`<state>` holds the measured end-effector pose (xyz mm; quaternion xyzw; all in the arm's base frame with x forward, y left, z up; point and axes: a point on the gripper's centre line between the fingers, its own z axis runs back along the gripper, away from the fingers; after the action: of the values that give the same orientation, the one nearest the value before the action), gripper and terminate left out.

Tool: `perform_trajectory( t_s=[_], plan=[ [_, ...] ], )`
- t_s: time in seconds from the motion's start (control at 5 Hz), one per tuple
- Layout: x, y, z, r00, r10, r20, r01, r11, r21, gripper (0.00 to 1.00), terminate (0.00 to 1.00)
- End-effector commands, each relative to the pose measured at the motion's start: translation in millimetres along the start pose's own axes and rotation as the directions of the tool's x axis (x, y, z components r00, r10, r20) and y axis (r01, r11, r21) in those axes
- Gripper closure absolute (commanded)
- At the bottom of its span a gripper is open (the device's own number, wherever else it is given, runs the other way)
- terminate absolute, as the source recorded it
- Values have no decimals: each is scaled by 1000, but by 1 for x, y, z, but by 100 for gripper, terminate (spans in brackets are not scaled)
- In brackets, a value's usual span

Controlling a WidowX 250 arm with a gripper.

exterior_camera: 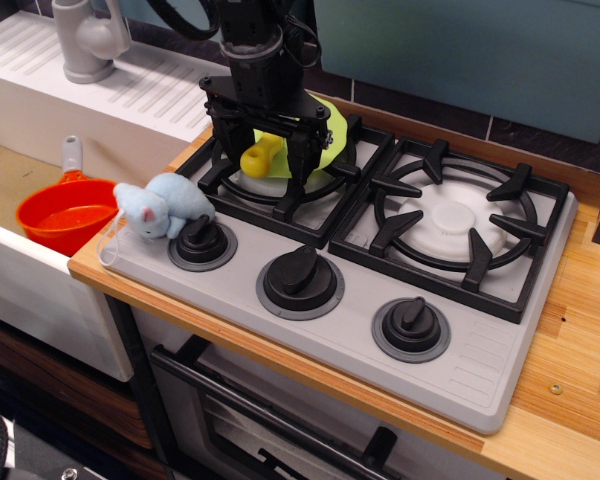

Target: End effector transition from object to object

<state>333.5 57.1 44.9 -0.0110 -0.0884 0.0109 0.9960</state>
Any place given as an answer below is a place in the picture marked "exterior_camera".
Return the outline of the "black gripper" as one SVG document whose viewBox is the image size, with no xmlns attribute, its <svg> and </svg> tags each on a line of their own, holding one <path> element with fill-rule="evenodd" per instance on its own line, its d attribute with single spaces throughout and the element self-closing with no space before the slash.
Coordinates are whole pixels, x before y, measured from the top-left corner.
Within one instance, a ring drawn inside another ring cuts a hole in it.
<svg viewBox="0 0 600 480">
<path fill-rule="evenodd" d="M 287 192 L 304 194 L 329 142 L 328 108 L 304 89 L 303 69 L 286 51 L 260 57 L 231 57 L 228 76 L 200 81 L 214 137 L 240 169 L 243 153 L 254 144 L 254 130 L 286 137 L 291 179 Z"/>
</svg>

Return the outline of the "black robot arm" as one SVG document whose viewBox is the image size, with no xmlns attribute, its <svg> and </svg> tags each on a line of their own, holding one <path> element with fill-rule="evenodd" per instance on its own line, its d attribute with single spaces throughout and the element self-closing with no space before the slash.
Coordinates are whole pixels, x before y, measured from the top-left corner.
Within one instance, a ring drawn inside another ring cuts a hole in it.
<svg viewBox="0 0 600 480">
<path fill-rule="evenodd" d="M 286 140 L 287 190 L 303 194 L 328 147 L 328 107 L 303 86 L 301 26 L 289 1 L 217 1 L 221 53 L 228 76 L 201 81 L 214 137 L 238 165 L 256 129 Z"/>
</svg>

